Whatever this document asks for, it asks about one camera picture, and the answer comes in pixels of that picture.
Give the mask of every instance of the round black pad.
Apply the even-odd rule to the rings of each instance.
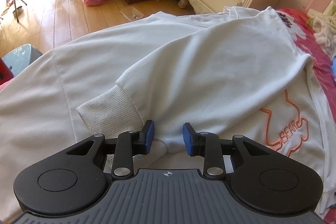
[[[92,160],[67,154],[56,154],[24,169],[14,181],[21,208],[41,215],[78,212],[96,202],[105,190],[106,177]]]
[[[311,168],[283,155],[268,155],[251,157],[238,167],[231,189],[256,211],[292,216],[315,209],[323,184]]]
[[[38,179],[39,185],[51,192],[69,189],[77,182],[77,175],[67,169],[54,169],[44,172]]]
[[[299,183],[298,177],[283,169],[270,169],[259,176],[263,186],[274,191],[289,191]]]

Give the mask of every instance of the white sweatshirt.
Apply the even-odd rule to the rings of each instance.
[[[184,17],[159,12],[88,34],[33,62],[0,92],[0,219],[21,212],[13,192],[19,172],[90,136],[78,106],[108,91],[127,68],[169,41],[250,13],[258,11],[228,8]]]
[[[185,149],[185,122],[222,138],[244,134],[321,176],[318,213],[335,202],[335,123],[310,55],[297,49],[272,8],[166,43],[78,112],[92,134],[112,138],[120,133],[116,124],[140,129],[154,120],[148,164]]]

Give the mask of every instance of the wooden floor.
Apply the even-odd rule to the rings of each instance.
[[[42,53],[64,45],[88,33],[126,22],[120,9],[127,6],[124,0],[113,0],[96,7],[83,5],[82,0],[24,0],[24,12],[17,23],[11,6],[2,21],[0,32],[0,57],[21,45],[30,43]],[[163,11],[173,15],[190,15],[193,9],[180,9],[175,0],[150,0],[130,6],[135,7],[145,17]]]

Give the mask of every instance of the blue gripper pad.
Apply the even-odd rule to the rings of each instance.
[[[140,169],[115,181],[95,205],[65,217],[24,213],[15,224],[323,224],[313,212],[284,217],[249,210],[226,185],[196,169]]]
[[[184,140],[185,148],[187,149],[188,155],[191,155],[193,142],[192,142],[191,134],[185,124],[183,125],[183,140]]]
[[[154,122],[152,121],[146,133],[146,141],[145,141],[146,153],[150,152],[153,139],[154,139]]]

